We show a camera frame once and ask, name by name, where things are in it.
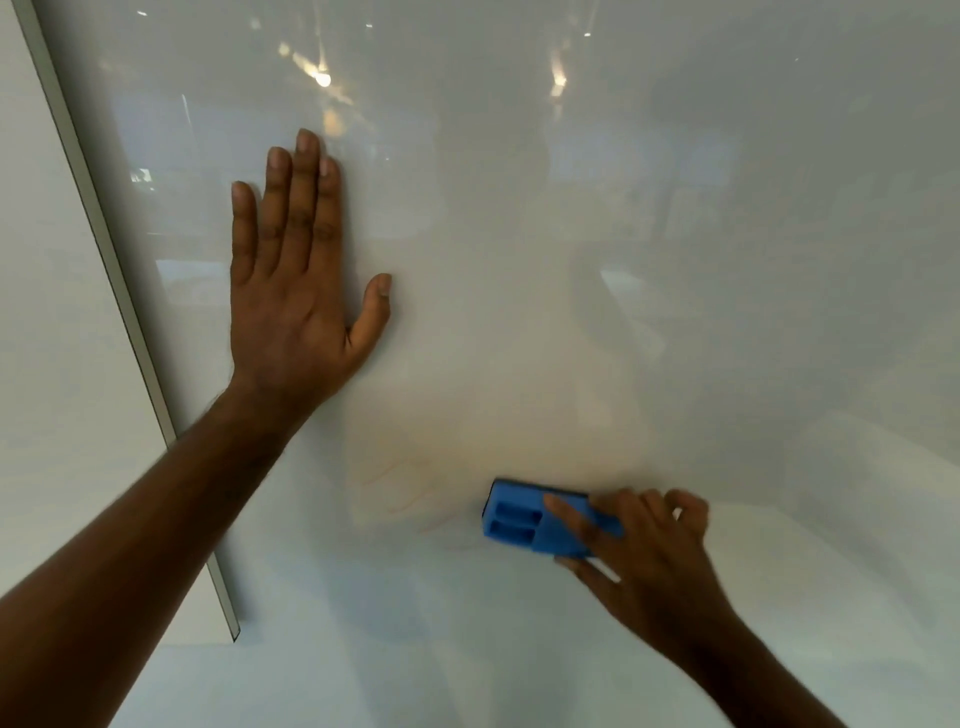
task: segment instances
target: knuckle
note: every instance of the knuckle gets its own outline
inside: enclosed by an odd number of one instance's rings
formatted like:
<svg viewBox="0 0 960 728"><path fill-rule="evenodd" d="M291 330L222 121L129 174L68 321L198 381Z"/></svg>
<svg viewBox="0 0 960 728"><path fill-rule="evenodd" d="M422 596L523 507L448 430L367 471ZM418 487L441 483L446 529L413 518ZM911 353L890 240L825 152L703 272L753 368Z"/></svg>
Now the knuckle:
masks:
<svg viewBox="0 0 960 728"><path fill-rule="evenodd" d="M576 534L582 543L594 544L600 534L600 529L595 524L583 520L577 523Z"/></svg>
<svg viewBox="0 0 960 728"><path fill-rule="evenodd" d="M285 194L289 184L287 184L286 177L283 176L282 172L274 172L267 175L267 183L264 186L264 194Z"/></svg>
<svg viewBox="0 0 960 728"><path fill-rule="evenodd" d="M292 209L287 218L288 228L297 228L298 230L309 230L313 225L313 215L306 210Z"/></svg>
<svg viewBox="0 0 960 728"><path fill-rule="evenodd" d="M313 239L318 243L328 243L340 239L340 228L330 223L315 223Z"/></svg>
<svg viewBox="0 0 960 728"><path fill-rule="evenodd" d="M261 225L259 235L261 240L277 240L283 234L279 225Z"/></svg>

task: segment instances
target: fingernail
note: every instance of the fingernail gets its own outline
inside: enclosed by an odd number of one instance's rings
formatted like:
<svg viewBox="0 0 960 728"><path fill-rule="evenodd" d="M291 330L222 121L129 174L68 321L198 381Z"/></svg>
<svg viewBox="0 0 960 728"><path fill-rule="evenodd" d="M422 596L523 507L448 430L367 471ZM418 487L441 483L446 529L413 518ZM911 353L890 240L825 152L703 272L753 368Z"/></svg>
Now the fingernail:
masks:
<svg viewBox="0 0 960 728"><path fill-rule="evenodd" d="M310 132L306 129L301 129L297 132L297 151L298 152L309 152L310 143L313 140L310 138Z"/></svg>
<svg viewBox="0 0 960 728"><path fill-rule="evenodd" d="M394 284L394 277L389 273L380 276L376 283L376 290L383 298L390 296L390 288Z"/></svg>
<svg viewBox="0 0 960 728"><path fill-rule="evenodd" d="M283 166L283 150L280 147L271 147L270 155L267 157L267 163L274 169Z"/></svg>

